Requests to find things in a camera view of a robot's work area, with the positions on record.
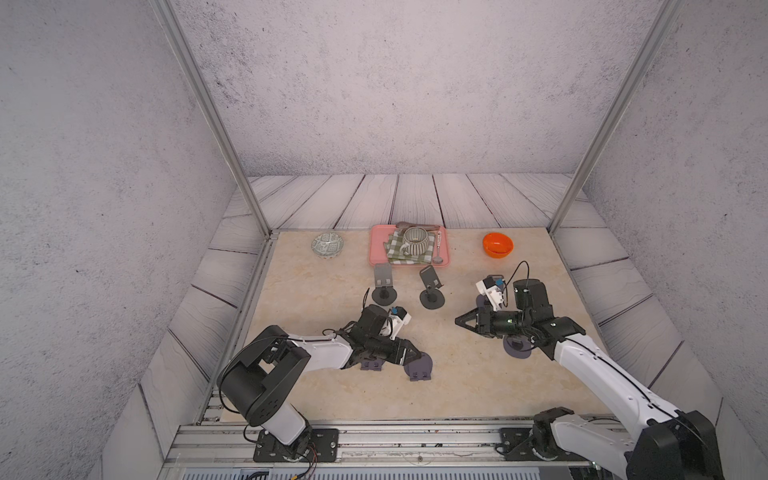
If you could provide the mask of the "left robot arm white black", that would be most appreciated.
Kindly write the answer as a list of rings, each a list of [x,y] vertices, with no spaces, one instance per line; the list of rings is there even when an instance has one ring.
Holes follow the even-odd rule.
[[[420,360],[424,353],[398,336],[409,322],[402,307],[371,304],[358,319],[320,336],[293,335],[271,325],[222,369],[217,388],[248,425],[262,428],[296,456],[309,448],[312,434],[308,420],[287,401],[302,374],[366,361],[405,367]]]

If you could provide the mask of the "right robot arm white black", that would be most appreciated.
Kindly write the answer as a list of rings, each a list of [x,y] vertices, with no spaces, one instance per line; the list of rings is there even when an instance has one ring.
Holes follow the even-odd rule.
[[[529,436],[537,458],[574,454],[619,479],[723,478],[714,425],[642,386],[577,322],[556,316],[540,280],[488,276],[476,287],[476,307],[457,317],[457,326],[486,338],[526,339],[575,375],[624,428],[606,429],[565,407],[542,411]]]

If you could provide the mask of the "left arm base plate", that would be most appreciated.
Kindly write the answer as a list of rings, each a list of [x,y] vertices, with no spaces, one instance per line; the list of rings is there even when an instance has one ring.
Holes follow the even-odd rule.
[[[253,461],[333,463],[337,459],[339,434],[338,429],[308,427],[293,443],[283,444],[272,433],[261,431],[256,439]]]

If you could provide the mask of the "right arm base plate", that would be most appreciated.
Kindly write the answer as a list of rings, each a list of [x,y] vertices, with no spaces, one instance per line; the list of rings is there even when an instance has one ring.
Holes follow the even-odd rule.
[[[505,461],[569,462],[585,458],[560,448],[551,433],[537,427],[502,428],[494,450]]]

